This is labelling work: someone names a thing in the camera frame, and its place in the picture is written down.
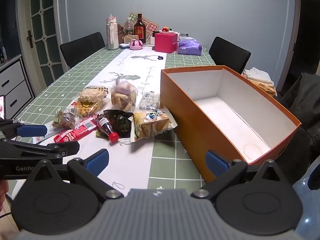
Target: door frame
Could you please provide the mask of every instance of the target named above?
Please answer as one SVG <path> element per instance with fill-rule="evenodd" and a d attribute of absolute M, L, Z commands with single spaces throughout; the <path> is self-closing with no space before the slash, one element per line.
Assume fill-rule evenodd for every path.
<path fill-rule="evenodd" d="M 53 12 L 54 12 L 55 27 L 56 27 L 57 43 L 58 43 L 58 46 L 60 46 L 61 33 L 60 33 L 59 12 L 58 12 L 57 2 L 58 0 L 53 0 Z M 22 58 L 26 66 L 26 70 L 28 72 L 28 77 L 31 81 L 31 86 L 35 94 L 39 95 L 47 87 L 47 85 L 44 82 L 44 78 L 41 70 L 37 70 L 33 63 L 33 57 L 30 50 L 30 43 L 27 39 L 25 39 L 25 37 L 28 36 L 25 3 L 26 3 L 26 0 L 16 0 L 16 18 L 17 18 L 18 36 L 19 36 Z M 63 71 L 67 72 L 70 68 L 67 66 L 63 58 L 63 55 L 60 51 L 60 48 L 59 48 L 59 54 L 60 54 Z"/>
<path fill-rule="evenodd" d="M 293 56 L 293 47 L 295 42 L 297 41 L 297 36 L 298 36 L 298 30 L 299 30 L 299 22 L 300 22 L 300 7 L 301 7 L 301 0 L 295 0 L 295 6 L 294 6 L 294 18 L 293 18 L 293 26 L 292 26 L 292 32 L 291 32 L 291 39 L 289 43 L 289 49 L 288 49 L 288 54 L 284 62 L 284 67 L 282 69 L 282 73 L 278 82 L 278 85 L 276 87 L 277 91 L 281 91 L 282 87 L 284 85 L 284 81 L 287 77 L 291 61 L 292 61 L 292 56 Z M 318 65 L 318 69 L 316 71 L 316 74 L 320 75 L 320 62 Z"/>

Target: toothpaste tube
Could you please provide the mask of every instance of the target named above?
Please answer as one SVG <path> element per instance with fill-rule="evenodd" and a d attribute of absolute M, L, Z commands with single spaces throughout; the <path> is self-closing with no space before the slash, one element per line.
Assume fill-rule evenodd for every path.
<path fill-rule="evenodd" d="M 53 141 L 55 143 L 60 143 L 80 140 L 97 128 L 96 118 L 97 116 L 93 115 L 92 117 L 82 120 L 77 129 L 64 130 L 58 134 Z"/>
<path fill-rule="evenodd" d="M 49 123 L 46 123 L 45 126 L 47 127 L 47 134 L 45 136 L 37 136 L 32 138 L 32 143 L 36 144 L 39 143 L 53 135 L 56 135 L 57 133 L 62 132 L 65 130 L 65 128 L 57 128 L 52 126 L 52 121 Z"/>

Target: pink bowl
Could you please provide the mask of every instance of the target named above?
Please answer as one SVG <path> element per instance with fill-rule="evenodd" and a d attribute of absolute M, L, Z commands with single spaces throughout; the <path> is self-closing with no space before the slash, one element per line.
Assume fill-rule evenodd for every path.
<path fill-rule="evenodd" d="M 142 49 L 142 41 L 134 39 L 130 42 L 130 49 L 137 50 Z"/>

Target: screw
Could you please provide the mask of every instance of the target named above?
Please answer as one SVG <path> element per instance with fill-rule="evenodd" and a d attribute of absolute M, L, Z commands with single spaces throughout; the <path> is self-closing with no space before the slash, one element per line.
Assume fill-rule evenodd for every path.
<path fill-rule="evenodd" d="M 207 198 L 209 196 L 209 191 L 201 188 L 201 189 L 194 191 L 193 195 L 197 198 Z"/>
<path fill-rule="evenodd" d="M 115 189 L 111 189 L 106 192 L 106 196 L 107 198 L 115 199 L 115 198 L 119 198 L 121 196 L 121 193 Z"/>

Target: checkered tablecloth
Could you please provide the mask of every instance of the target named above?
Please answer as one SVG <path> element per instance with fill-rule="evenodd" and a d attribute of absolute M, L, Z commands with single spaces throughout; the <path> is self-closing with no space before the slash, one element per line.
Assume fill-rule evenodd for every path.
<path fill-rule="evenodd" d="M 18 116 L 26 124 L 46 124 L 53 120 L 59 108 L 67 107 L 71 100 L 105 68 L 121 49 L 103 48 L 63 74 Z M 168 54 L 165 68 L 215 65 L 203 50 L 201 56 Z M 18 138 L 31 142 L 31 138 Z M 195 165 L 189 158 L 174 131 L 155 138 L 148 188 L 185 188 L 188 193 L 204 184 Z"/>

